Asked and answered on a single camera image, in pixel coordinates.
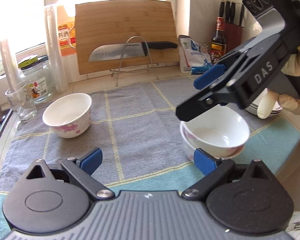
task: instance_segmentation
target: kitchen knife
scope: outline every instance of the kitchen knife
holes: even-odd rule
[[[96,48],[89,57],[89,62],[120,59],[124,44],[103,45]],[[148,42],[149,49],[176,49],[177,44],[171,41]],[[123,58],[147,56],[148,51],[145,42],[128,43]]]
[[[241,5],[240,18],[239,18],[239,26],[242,25],[243,17],[244,17],[244,5]]]
[[[230,18],[230,1],[226,1],[226,15],[225,22],[228,23]]]
[[[231,9],[230,9],[230,23],[234,22],[234,16],[235,16],[235,2],[232,2]]]
[[[224,11],[225,11],[225,2],[221,1],[220,7],[219,7],[219,17],[223,17]]]

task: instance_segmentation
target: wooden cutting board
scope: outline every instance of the wooden cutting board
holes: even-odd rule
[[[120,60],[89,62],[94,49],[125,43],[132,36],[178,44],[171,3],[111,0],[75,5],[76,49],[80,75],[118,68]],[[130,42],[141,42],[135,38]],[[178,49],[150,50],[153,63],[179,62]],[[125,58],[122,66],[150,64],[149,57]]]

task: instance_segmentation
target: white glove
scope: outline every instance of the white glove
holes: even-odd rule
[[[289,76],[300,76],[300,47],[298,47],[297,54],[292,54],[290,56],[281,71]],[[278,101],[278,104],[283,109],[300,115],[300,99],[293,98],[289,95],[279,95],[278,93],[267,89],[266,95],[261,99],[258,106],[258,117],[261,119],[267,118],[270,115],[276,101]]]

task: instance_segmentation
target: gray ribbed panel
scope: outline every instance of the gray ribbed panel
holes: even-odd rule
[[[184,200],[176,191],[122,191],[114,200],[97,202],[66,232],[29,236],[14,231],[6,240],[292,240],[284,232],[251,237],[225,230],[200,202]]]

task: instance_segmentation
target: small jar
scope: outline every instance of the small jar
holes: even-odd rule
[[[21,79],[30,85],[35,104],[47,101],[52,96],[52,76],[48,56],[32,55],[18,63],[22,70]]]

